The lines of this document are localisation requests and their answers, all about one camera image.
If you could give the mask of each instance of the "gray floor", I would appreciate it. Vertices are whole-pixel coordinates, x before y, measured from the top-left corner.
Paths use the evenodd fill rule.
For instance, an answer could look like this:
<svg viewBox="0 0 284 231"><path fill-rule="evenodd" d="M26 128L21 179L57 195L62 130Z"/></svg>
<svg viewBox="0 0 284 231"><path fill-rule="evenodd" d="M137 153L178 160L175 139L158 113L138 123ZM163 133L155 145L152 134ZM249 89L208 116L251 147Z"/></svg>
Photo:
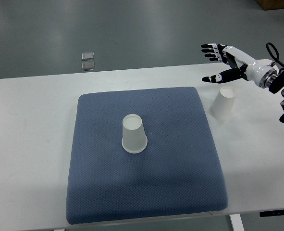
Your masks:
<svg viewBox="0 0 284 231"><path fill-rule="evenodd" d="M200 45L234 45L284 63L284 9L255 0L0 1L0 78L81 72L81 54L95 53L95 71L201 64ZM246 231L284 231L284 216L242 215ZM231 230L228 217L89 230Z"/></svg>

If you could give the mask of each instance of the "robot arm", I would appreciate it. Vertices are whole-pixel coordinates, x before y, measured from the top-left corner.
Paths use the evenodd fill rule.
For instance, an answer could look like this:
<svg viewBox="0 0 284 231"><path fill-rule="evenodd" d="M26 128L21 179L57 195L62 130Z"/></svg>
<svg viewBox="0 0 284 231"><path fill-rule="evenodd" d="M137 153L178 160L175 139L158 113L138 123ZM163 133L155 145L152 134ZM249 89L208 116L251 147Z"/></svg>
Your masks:
<svg viewBox="0 0 284 231"><path fill-rule="evenodd" d="M210 43L201 45L201 47L204 48L202 52L206 53L205 57L209 57L210 61L223 62L232 68L214 76L204 77L202 79L204 82L226 83L244 78L265 88L265 79L269 73L277 74L272 66L259 64L254 58L233 46Z"/></svg>
<svg viewBox="0 0 284 231"><path fill-rule="evenodd" d="M275 50L277 57L273 56L269 46ZM201 47L205 57L210 58L210 61L223 62L231 67L231 69L216 75L202 78L204 82L226 83L243 78L247 81L254 81L260 88L269 88L269 91L273 94L284 87L284 64L279 61L278 51L271 43L266 45L270 56L274 59L270 65L259 64L254 58L233 46L209 43L203 44ZM279 74L273 68L276 62L283 67ZM281 102L281 106L284 111L284 100ZM284 123L284 114L281 116L280 121Z"/></svg>

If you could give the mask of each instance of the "paper cup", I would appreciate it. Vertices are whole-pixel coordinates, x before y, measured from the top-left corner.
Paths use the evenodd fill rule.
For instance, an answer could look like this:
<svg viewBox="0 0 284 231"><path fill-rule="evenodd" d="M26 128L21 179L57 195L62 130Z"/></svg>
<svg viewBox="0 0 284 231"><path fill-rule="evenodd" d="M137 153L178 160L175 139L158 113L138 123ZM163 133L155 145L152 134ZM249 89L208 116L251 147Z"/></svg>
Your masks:
<svg viewBox="0 0 284 231"><path fill-rule="evenodd" d="M210 114L216 119L230 117L235 101L236 90L232 87L222 87L210 106Z"/></svg>
<svg viewBox="0 0 284 231"><path fill-rule="evenodd" d="M123 119L123 148L129 153L140 153L147 146L143 122L136 114L126 115Z"/></svg>

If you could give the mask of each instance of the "blue cushion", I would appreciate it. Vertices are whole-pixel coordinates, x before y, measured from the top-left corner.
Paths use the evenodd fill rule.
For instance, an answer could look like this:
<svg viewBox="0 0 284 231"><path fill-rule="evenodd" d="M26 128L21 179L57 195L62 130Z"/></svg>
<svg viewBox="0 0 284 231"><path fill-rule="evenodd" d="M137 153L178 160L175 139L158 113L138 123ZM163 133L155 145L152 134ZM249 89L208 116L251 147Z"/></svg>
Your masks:
<svg viewBox="0 0 284 231"><path fill-rule="evenodd" d="M146 149L122 147L122 120L138 114ZM82 95L66 216L70 224L223 210L220 161L195 88Z"/></svg>

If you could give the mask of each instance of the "white table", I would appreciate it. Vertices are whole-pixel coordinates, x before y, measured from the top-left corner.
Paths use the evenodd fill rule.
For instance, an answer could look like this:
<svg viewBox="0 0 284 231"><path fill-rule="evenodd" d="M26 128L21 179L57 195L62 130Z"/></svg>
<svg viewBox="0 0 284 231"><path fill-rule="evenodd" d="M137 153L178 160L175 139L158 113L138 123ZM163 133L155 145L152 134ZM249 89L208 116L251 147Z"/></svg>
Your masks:
<svg viewBox="0 0 284 231"><path fill-rule="evenodd" d="M195 87L229 199L225 210L213 214L284 209L282 97L243 79L224 85L201 81L228 68L217 63L1 79L0 231L79 226L70 226L65 217L77 101L82 94L115 90ZM226 85L236 88L237 98L232 116L221 121L209 106Z"/></svg>

